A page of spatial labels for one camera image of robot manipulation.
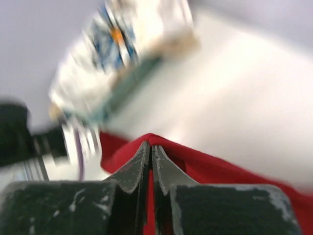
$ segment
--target red fabric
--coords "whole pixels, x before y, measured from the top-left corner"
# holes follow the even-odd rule
[[[301,194],[283,183],[258,176],[222,159],[171,142],[154,134],[146,134],[132,142],[127,142],[122,138],[107,133],[101,133],[100,141],[102,145],[101,166],[110,173],[118,170],[125,162],[133,157],[143,141],[148,141],[150,145],[162,145],[169,158],[181,167],[190,177],[201,184],[276,185],[281,188],[291,200],[303,234],[313,235],[313,195]],[[144,234],[154,235],[152,172],[150,172],[148,194],[148,223],[144,228]]]

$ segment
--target orange spot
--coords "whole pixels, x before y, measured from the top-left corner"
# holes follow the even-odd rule
[[[123,42],[123,36],[121,31],[118,28],[114,28],[111,30],[111,35],[115,43],[120,44]]]

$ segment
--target black clamp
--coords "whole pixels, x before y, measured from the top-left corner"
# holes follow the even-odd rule
[[[156,235],[300,235],[286,195],[269,185],[201,185],[143,142],[98,182],[21,182],[2,193],[1,235],[142,235],[153,171]]]

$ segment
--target black object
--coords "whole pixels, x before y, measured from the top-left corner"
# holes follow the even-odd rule
[[[0,167],[51,154],[67,156],[60,126],[30,134],[28,109],[19,102],[0,102]]]
[[[146,141],[104,181],[11,184],[2,193],[0,234],[142,235],[150,170],[156,235],[301,234],[279,188],[200,185]]]

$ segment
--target blue printed design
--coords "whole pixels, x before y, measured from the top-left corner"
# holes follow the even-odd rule
[[[121,32],[130,61],[136,62],[138,56],[134,47],[135,35],[133,28],[131,26],[127,26],[124,19],[122,20],[122,25],[117,22],[117,20],[115,20],[116,25],[113,25],[105,6],[100,7],[99,13],[102,19],[108,24],[108,28],[102,28],[96,22],[93,24],[92,41],[97,52],[97,58],[94,60],[95,64],[97,66],[101,66],[103,70],[106,70],[109,66],[113,66],[116,70],[124,66],[120,47],[114,41],[111,34],[112,30],[116,28]]]

